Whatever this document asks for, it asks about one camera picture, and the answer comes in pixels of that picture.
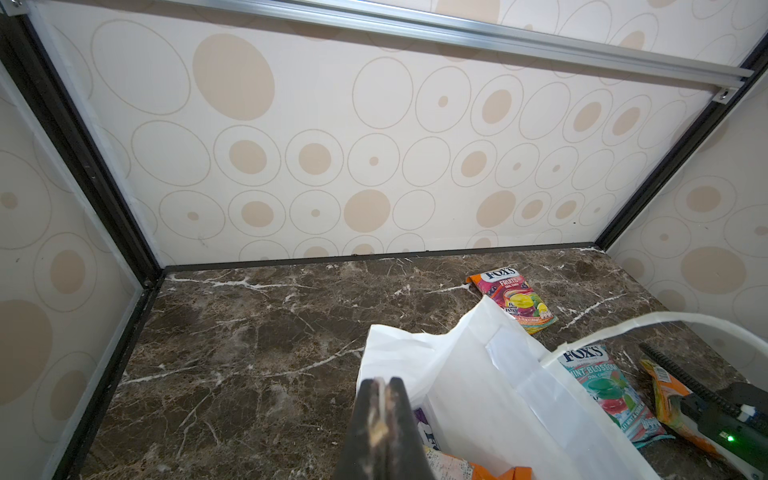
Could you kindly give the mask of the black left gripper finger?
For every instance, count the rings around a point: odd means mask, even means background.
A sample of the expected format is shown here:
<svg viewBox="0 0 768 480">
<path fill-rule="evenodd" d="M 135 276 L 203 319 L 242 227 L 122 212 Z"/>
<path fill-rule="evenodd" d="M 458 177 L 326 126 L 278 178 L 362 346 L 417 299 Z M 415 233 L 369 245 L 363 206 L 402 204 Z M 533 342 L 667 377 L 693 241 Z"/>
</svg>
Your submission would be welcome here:
<svg viewBox="0 0 768 480">
<path fill-rule="evenodd" d="M 334 479 L 432 479 L 403 380 L 364 380 Z"/>
</svg>

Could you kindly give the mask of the purple Fox's candy bag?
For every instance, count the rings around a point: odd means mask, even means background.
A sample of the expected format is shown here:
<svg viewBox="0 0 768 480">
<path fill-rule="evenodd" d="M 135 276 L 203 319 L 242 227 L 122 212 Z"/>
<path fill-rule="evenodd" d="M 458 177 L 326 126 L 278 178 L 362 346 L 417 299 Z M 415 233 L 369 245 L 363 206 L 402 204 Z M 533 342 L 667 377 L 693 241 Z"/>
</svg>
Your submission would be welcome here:
<svg viewBox="0 0 768 480">
<path fill-rule="evenodd" d="M 413 411 L 413 414 L 416 421 L 417 432 L 422 444 L 430 449 L 439 451 L 439 443 L 424 410 L 422 408 L 417 408 Z"/>
</svg>

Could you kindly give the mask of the white paper bag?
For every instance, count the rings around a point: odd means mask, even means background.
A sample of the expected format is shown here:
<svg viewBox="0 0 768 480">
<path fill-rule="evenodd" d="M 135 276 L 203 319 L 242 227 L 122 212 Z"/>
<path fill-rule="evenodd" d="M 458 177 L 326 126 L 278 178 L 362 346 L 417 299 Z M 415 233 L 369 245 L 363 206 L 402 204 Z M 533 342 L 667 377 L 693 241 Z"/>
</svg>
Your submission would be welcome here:
<svg viewBox="0 0 768 480">
<path fill-rule="evenodd" d="M 400 379 L 407 408 L 426 411 L 439 446 L 493 473 L 524 466 L 537 479 L 652 479 L 653 467 L 561 358 L 637 328 L 675 321 L 718 329 L 759 352 L 767 349 L 763 339 L 731 322 L 656 312 L 551 351 L 483 299 L 442 335 L 372 326 L 358 378 Z"/>
</svg>

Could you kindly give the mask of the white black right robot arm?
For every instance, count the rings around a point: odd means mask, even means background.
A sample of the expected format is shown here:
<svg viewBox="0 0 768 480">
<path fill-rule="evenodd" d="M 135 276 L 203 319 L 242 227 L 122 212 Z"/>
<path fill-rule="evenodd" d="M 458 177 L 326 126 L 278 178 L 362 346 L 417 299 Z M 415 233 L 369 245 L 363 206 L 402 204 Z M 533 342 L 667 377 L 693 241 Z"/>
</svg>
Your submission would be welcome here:
<svg viewBox="0 0 768 480">
<path fill-rule="evenodd" d="M 737 382 L 681 400 L 681 413 L 746 479 L 767 478 L 767 392 Z"/>
</svg>

